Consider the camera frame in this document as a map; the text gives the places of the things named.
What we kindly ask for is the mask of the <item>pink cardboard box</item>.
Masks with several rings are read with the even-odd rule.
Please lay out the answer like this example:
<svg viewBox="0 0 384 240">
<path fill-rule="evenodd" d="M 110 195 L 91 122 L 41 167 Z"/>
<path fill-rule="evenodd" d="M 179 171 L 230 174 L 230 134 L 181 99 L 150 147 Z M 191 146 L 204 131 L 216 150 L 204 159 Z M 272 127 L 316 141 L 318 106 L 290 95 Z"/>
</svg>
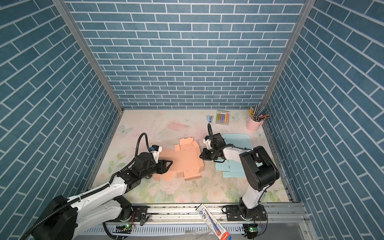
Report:
<svg viewBox="0 0 384 240">
<path fill-rule="evenodd" d="M 175 178 L 191 181 L 202 177 L 204 170 L 203 160 L 200 158 L 201 150 L 194 138 L 183 138 L 174 149 L 165 149 L 160 153 L 160 160 L 169 160 L 173 164 L 165 174 L 154 174 L 155 181 L 171 181 Z"/>
</svg>

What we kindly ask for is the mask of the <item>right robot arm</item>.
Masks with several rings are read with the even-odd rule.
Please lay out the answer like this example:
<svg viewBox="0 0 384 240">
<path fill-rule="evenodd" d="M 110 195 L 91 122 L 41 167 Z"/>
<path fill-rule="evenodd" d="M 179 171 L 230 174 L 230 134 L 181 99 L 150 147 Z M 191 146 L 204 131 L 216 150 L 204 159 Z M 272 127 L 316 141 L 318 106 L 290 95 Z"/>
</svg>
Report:
<svg viewBox="0 0 384 240">
<path fill-rule="evenodd" d="M 204 161 L 224 163 L 225 160 L 241 163 L 248 188 L 240 198 L 238 206 L 230 208 L 225 206 L 228 221 L 237 217 L 244 220 L 267 221 L 268 213 L 261 204 L 261 199 L 269 187 L 280 178 L 280 173 L 262 146 L 252 149 L 239 148 L 227 144 L 221 134 L 214 134 L 211 124 L 208 124 L 208 135 L 204 138 L 206 145 L 200 155 Z"/>
</svg>

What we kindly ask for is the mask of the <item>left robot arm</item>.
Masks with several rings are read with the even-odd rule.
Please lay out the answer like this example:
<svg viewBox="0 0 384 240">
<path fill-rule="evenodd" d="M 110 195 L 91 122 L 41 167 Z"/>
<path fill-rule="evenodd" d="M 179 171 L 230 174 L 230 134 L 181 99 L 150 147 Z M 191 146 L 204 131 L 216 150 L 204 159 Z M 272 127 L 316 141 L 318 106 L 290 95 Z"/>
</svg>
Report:
<svg viewBox="0 0 384 240">
<path fill-rule="evenodd" d="M 72 240 L 99 224 L 106 229 L 106 223 L 111 220 L 131 225 L 140 214 L 134 212 L 124 195 L 143 178 L 168 172 L 173 161 L 160 160 L 161 151 L 160 146 L 147 146 L 146 152 L 136 152 L 133 160 L 113 173 L 105 184 L 69 198 L 54 198 L 21 239 L 33 236 L 36 240 Z"/>
</svg>

